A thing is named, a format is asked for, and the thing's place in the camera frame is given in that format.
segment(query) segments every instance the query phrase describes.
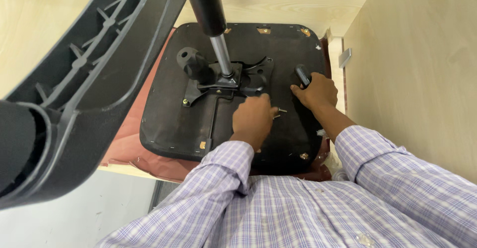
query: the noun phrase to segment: shirt cuff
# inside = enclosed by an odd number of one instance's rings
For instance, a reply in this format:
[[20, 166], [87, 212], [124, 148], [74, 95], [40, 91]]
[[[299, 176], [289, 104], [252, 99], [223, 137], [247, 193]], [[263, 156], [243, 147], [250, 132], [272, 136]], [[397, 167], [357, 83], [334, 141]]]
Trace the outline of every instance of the shirt cuff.
[[380, 155], [391, 152], [410, 155], [403, 146], [398, 147], [377, 131], [359, 125], [344, 129], [336, 138], [335, 147], [352, 182], [356, 181], [356, 175], [363, 164]]
[[246, 142], [227, 141], [209, 152], [196, 169], [210, 164], [221, 165], [235, 171], [241, 182], [246, 185], [254, 154], [252, 146]]

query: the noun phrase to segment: black fabric seat bottom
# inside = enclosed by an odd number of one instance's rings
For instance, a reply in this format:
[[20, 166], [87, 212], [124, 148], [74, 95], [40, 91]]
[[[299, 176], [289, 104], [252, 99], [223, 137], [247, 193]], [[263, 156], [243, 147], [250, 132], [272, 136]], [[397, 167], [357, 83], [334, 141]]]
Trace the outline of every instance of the black fabric seat bottom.
[[[294, 74], [297, 64], [325, 74], [325, 58], [317, 46], [321, 43], [312, 32], [307, 37], [301, 25], [229, 23], [224, 34], [231, 61], [247, 64], [259, 62], [265, 56], [273, 59], [271, 76], [271, 104], [287, 110], [280, 112], [273, 122], [270, 136], [261, 153], [255, 154], [252, 167], [271, 175], [293, 174], [305, 170], [318, 154], [322, 129], [311, 111], [293, 96], [290, 85], [300, 85]], [[270, 34], [261, 34], [257, 28], [267, 28]], [[201, 142], [208, 138], [215, 95], [206, 95], [183, 107], [182, 100], [188, 77], [176, 62], [183, 47], [192, 47], [210, 62], [217, 60], [210, 39], [197, 23], [181, 25], [176, 29], [164, 51], [147, 97], [140, 127], [141, 144], [151, 152], [170, 158], [201, 161], [205, 156]], [[213, 148], [232, 135], [232, 114], [245, 98], [227, 101], [219, 99], [213, 133]], [[307, 159], [300, 154], [308, 154]]]

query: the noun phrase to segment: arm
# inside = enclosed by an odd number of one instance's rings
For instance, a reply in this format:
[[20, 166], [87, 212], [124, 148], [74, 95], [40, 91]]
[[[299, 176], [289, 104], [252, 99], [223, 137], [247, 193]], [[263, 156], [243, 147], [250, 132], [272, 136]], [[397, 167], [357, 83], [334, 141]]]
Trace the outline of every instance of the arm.
[[151, 213], [114, 231], [97, 247], [201, 247], [236, 191], [248, 193], [254, 150], [270, 133], [268, 95], [248, 98], [233, 116], [234, 135], [207, 154]]
[[477, 185], [357, 126], [335, 109], [332, 80], [316, 73], [306, 90], [291, 88], [335, 143], [351, 181], [457, 246], [477, 243]]

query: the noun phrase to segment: person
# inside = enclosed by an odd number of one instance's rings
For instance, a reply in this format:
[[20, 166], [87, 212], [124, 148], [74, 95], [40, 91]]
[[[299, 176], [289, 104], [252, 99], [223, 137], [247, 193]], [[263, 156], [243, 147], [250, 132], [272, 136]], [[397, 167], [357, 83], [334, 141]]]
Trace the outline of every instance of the person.
[[291, 87], [336, 145], [349, 181], [248, 177], [277, 109], [263, 94], [233, 115], [207, 154], [154, 211], [98, 247], [477, 247], [477, 186], [416, 158], [339, 112], [318, 73]]

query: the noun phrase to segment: hand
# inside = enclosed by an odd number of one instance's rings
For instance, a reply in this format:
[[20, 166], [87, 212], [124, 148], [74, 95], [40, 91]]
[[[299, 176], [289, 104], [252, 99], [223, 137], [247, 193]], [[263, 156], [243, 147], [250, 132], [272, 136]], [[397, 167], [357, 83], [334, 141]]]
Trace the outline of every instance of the hand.
[[338, 102], [338, 89], [334, 86], [334, 81], [316, 72], [312, 73], [312, 82], [306, 89], [302, 90], [296, 85], [290, 88], [300, 102], [315, 115], [323, 108], [336, 107]]
[[247, 142], [254, 151], [258, 151], [270, 134], [273, 117], [277, 112], [278, 107], [271, 107], [268, 94], [247, 97], [234, 112], [232, 122], [234, 134], [230, 137], [230, 141]]

